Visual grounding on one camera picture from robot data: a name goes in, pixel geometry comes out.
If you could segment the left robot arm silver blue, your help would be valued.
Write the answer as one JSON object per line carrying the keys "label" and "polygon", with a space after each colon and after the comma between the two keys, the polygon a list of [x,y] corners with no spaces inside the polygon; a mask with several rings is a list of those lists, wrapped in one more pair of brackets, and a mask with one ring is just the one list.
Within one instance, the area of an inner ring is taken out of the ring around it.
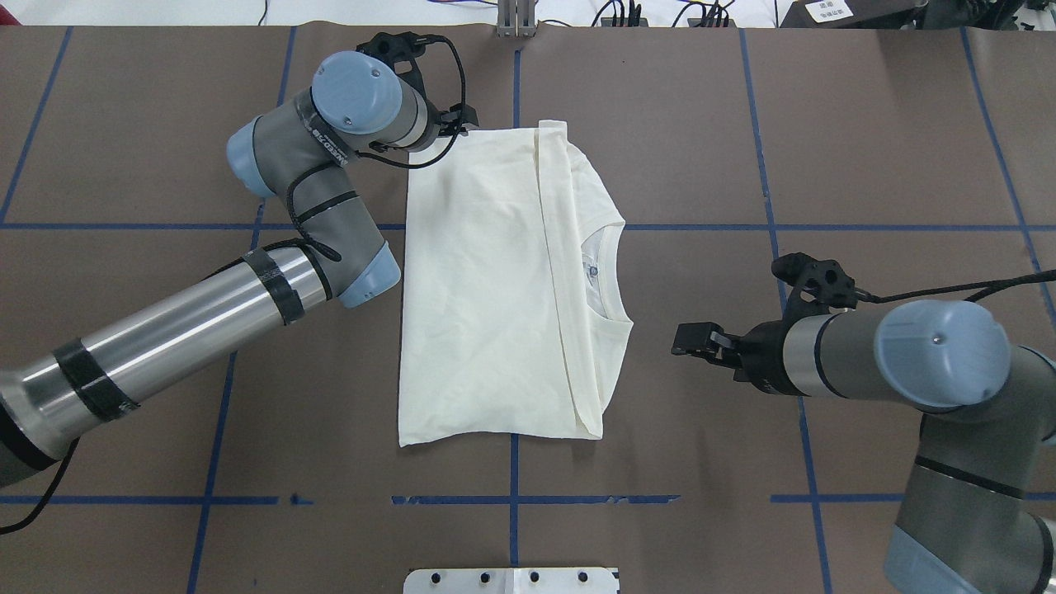
{"label": "left robot arm silver blue", "polygon": [[40,360],[2,373],[2,485],[64,462],[79,437],[274,328],[332,299],[365,304],[401,270],[346,169],[389,150],[417,152],[477,125],[464,99],[441,110],[417,60],[446,38],[380,34],[321,61],[312,83],[243,125],[228,164],[246,188],[285,206],[295,236],[244,253],[192,286]]}

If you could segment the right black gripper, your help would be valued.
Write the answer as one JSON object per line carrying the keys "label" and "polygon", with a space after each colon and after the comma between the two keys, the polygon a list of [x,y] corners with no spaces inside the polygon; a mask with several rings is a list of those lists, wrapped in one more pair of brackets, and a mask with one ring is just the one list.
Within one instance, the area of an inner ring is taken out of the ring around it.
{"label": "right black gripper", "polygon": [[713,321],[680,323],[671,354],[709,357],[710,364],[732,370],[733,380],[749,383],[763,394],[795,396],[797,389],[784,364],[785,336],[781,321],[755,326],[742,337]]}

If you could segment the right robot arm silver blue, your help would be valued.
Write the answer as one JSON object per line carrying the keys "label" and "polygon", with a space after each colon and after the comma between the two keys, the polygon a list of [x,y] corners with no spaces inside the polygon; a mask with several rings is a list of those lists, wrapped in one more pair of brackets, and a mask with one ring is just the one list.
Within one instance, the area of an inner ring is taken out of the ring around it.
{"label": "right robot arm silver blue", "polygon": [[1052,593],[1054,523],[1025,509],[1054,443],[1054,361],[988,309],[924,299],[882,311],[789,302],[739,336],[676,327],[672,354],[766,394],[901,403],[919,445],[884,563],[902,593]]}

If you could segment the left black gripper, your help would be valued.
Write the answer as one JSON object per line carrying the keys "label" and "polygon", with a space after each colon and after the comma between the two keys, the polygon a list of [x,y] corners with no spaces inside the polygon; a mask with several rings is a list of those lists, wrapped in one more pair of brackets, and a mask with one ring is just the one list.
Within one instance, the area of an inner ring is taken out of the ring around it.
{"label": "left black gripper", "polygon": [[455,138],[479,127],[478,112],[474,106],[452,106],[450,109],[441,109],[430,99],[426,99],[426,107],[427,125],[420,140],[421,151],[432,147],[437,140]]}

